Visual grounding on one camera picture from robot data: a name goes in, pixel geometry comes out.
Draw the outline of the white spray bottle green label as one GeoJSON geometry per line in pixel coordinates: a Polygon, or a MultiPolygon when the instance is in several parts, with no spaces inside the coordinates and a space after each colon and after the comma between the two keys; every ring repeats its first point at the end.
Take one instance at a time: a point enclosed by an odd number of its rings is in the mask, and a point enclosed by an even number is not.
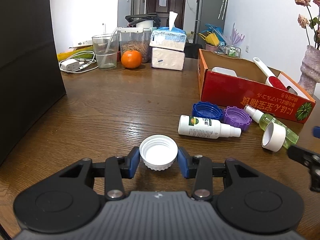
{"type": "Polygon", "coordinates": [[[241,129],[223,124],[219,120],[182,115],[178,124],[178,133],[207,139],[239,138],[241,129]]]}

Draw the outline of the white bottle cap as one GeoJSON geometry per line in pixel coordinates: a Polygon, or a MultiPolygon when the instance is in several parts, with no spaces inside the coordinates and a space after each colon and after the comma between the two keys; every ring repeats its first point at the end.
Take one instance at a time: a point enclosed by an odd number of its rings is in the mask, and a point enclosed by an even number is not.
{"type": "Polygon", "coordinates": [[[178,154],[178,146],[170,137],[157,134],[142,141],[139,153],[147,168],[163,171],[174,163],[178,154]]]}

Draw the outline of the blue bottle cap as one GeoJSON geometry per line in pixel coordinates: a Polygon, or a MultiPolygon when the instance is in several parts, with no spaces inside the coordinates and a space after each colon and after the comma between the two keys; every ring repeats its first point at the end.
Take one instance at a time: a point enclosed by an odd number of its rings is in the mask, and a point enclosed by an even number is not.
{"type": "Polygon", "coordinates": [[[199,101],[193,104],[192,116],[222,121],[223,111],[215,104],[199,101]]]}

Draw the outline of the purple bottle cap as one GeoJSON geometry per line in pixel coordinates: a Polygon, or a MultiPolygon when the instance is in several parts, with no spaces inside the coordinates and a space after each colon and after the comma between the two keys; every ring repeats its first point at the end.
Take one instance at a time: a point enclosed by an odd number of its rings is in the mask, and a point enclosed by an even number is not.
{"type": "Polygon", "coordinates": [[[236,128],[240,128],[242,131],[247,131],[252,119],[243,110],[238,107],[226,107],[223,110],[223,122],[236,128]]]}

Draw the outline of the white red lint brush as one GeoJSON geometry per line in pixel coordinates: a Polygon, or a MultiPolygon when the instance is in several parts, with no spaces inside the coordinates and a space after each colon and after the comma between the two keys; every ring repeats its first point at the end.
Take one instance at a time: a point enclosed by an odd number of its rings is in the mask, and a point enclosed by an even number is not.
{"type": "Polygon", "coordinates": [[[259,59],[258,57],[254,57],[253,62],[265,74],[266,85],[287,91],[287,88],[283,85],[283,83],[274,75],[274,73],[268,68],[268,66],[264,64],[263,61],[261,61],[261,59],[259,59]]]}

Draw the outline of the white translucent plastic container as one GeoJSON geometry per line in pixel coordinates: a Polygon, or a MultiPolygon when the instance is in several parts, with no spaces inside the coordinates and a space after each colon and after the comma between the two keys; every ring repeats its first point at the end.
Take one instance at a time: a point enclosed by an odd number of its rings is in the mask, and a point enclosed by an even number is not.
{"type": "Polygon", "coordinates": [[[237,74],[234,70],[227,69],[227,68],[214,67],[214,68],[212,68],[212,72],[237,77],[237,74]]]}

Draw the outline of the white tape roll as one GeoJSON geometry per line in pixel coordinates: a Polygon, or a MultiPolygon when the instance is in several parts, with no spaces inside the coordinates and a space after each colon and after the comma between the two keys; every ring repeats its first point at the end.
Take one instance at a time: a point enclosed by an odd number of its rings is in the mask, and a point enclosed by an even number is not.
{"type": "Polygon", "coordinates": [[[278,152],[284,144],[286,129],[274,122],[269,123],[263,133],[261,145],[272,152],[278,152]]]}

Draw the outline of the green liquid spray bottle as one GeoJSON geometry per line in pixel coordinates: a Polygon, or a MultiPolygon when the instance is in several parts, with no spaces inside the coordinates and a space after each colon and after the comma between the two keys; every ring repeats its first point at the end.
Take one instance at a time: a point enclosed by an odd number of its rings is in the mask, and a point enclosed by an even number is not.
{"type": "Polygon", "coordinates": [[[272,152],[278,152],[281,147],[288,149],[291,145],[295,145],[298,142],[299,136],[272,115],[263,113],[250,105],[246,105],[244,111],[264,131],[261,141],[263,148],[272,152]]]}

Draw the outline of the pink ceramic vase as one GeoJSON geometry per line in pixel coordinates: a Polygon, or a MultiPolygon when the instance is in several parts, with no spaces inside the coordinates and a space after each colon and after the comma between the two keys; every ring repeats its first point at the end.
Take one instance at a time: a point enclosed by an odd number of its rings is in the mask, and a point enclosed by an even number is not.
{"type": "Polygon", "coordinates": [[[302,65],[301,75],[298,84],[310,95],[313,96],[317,83],[320,79],[320,54],[319,50],[307,45],[302,65]]]}

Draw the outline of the orange red cardboard box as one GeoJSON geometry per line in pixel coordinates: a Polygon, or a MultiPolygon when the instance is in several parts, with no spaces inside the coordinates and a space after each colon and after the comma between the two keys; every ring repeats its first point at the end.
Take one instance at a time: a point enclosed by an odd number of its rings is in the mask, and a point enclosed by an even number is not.
{"type": "Polygon", "coordinates": [[[266,85],[266,76],[252,61],[201,49],[197,71],[200,99],[223,107],[250,105],[277,118],[305,123],[316,100],[284,72],[272,72],[294,92],[266,85]],[[214,67],[234,70],[237,77],[212,72],[214,67]]]}

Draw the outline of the orange fruit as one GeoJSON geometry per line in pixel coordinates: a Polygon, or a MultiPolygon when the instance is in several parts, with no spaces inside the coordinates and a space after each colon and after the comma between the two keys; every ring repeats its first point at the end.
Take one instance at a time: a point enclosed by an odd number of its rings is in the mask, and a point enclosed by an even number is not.
{"type": "Polygon", "coordinates": [[[128,50],[121,56],[121,64],[128,69],[138,68],[142,64],[142,55],[137,50],[128,50]]]}

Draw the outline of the purple tissue pack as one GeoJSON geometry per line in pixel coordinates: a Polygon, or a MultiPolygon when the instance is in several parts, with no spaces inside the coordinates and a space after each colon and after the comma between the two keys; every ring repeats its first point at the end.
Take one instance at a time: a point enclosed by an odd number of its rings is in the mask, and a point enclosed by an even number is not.
{"type": "Polygon", "coordinates": [[[183,70],[185,53],[163,48],[152,48],[151,66],[153,68],[183,70]]]}

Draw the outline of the metal storage cart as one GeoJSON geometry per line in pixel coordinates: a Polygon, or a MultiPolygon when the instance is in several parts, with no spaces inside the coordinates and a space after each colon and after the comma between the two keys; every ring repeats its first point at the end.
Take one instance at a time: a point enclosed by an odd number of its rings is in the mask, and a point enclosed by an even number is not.
{"type": "Polygon", "coordinates": [[[217,53],[239,59],[241,56],[241,49],[234,46],[219,45],[217,53]]]}

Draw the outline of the black folding chair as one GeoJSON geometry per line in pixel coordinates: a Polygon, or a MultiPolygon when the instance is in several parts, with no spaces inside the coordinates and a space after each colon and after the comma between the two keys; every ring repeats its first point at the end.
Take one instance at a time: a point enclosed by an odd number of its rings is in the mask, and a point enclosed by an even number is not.
{"type": "Polygon", "coordinates": [[[186,43],[184,47],[185,57],[190,59],[198,59],[200,49],[203,49],[201,44],[186,43]]]}

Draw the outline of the black monitor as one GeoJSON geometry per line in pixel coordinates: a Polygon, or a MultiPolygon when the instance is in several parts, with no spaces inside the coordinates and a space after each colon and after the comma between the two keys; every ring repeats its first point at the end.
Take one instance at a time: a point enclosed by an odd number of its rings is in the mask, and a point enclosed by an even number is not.
{"type": "Polygon", "coordinates": [[[65,94],[50,0],[1,0],[1,161],[65,94]]]}

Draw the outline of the clear plastic cup with straw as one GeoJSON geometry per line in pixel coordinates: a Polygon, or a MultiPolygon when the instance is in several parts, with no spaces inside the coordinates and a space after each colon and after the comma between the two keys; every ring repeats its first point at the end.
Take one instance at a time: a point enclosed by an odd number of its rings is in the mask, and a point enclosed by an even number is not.
{"type": "Polygon", "coordinates": [[[106,70],[116,67],[119,50],[118,29],[111,34],[93,36],[92,43],[98,68],[106,70]]]}

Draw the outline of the pink bucket with yellow items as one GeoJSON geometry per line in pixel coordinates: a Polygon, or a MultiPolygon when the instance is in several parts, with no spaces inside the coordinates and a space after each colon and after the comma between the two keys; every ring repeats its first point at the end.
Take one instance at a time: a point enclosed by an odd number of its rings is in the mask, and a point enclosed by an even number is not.
{"type": "Polygon", "coordinates": [[[205,42],[205,50],[218,52],[219,46],[223,45],[223,42],[220,41],[215,33],[207,32],[207,36],[202,33],[198,33],[198,36],[202,38],[205,42]]]}

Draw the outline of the dried pink roses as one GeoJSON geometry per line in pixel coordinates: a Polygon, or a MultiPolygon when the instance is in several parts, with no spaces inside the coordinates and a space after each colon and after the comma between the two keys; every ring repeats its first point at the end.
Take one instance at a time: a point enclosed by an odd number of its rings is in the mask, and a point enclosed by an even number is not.
{"type": "Polygon", "coordinates": [[[319,50],[319,0],[294,0],[296,5],[300,5],[304,7],[308,15],[303,16],[301,14],[298,15],[298,23],[301,28],[305,29],[306,36],[308,38],[308,43],[311,45],[311,40],[308,35],[308,28],[310,28],[313,31],[313,42],[314,42],[314,48],[319,50]],[[311,13],[311,4],[317,5],[318,12],[317,15],[312,15],[311,13]]]}

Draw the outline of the clear food container with lid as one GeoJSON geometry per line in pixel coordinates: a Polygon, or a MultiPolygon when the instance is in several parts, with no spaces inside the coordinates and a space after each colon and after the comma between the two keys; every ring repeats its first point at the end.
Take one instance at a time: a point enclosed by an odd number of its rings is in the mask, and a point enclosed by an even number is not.
{"type": "Polygon", "coordinates": [[[154,28],[119,27],[120,52],[136,50],[142,55],[142,62],[147,63],[151,59],[150,38],[154,28]]]}

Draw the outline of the blue tissue pack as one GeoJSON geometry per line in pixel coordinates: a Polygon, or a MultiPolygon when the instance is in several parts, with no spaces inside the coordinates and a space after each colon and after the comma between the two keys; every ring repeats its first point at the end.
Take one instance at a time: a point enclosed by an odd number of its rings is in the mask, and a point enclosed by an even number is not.
{"type": "Polygon", "coordinates": [[[184,30],[175,27],[177,17],[178,13],[169,12],[169,26],[159,27],[151,33],[151,47],[184,51],[187,35],[184,30]]]}

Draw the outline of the black white kitchen appliance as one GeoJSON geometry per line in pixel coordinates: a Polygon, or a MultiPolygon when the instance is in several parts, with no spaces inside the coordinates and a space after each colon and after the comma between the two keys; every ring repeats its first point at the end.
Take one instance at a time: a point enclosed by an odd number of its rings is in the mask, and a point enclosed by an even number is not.
{"type": "Polygon", "coordinates": [[[127,15],[125,16],[125,20],[128,22],[128,27],[158,28],[161,25],[161,19],[157,13],[127,15]]]}

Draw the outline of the grey refrigerator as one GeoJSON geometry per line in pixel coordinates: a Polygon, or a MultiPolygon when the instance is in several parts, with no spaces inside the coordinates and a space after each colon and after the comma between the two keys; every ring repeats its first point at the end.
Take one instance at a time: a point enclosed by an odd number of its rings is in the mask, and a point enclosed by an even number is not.
{"type": "Polygon", "coordinates": [[[205,41],[199,36],[199,33],[206,34],[208,27],[206,24],[211,24],[218,27],[221,31],[224,30],[225,20],[222,14],[219,16],[223,0],[197,0],[197,11],[194,29],[194,43],[200,44],[205,48],[205,41]]]}

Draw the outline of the dark brown entrance door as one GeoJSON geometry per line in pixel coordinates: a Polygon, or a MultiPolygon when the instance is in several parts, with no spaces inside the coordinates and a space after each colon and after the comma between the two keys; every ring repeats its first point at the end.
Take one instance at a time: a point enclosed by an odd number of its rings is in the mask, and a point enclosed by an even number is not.
{"type": "Polygon", "coordinates": [[[169,12],[178,13],[175,27],[183,29],[186,0],[146,0],[146,13],[156,13],[161,20],[161,27],[169,26],[169,12]]]}

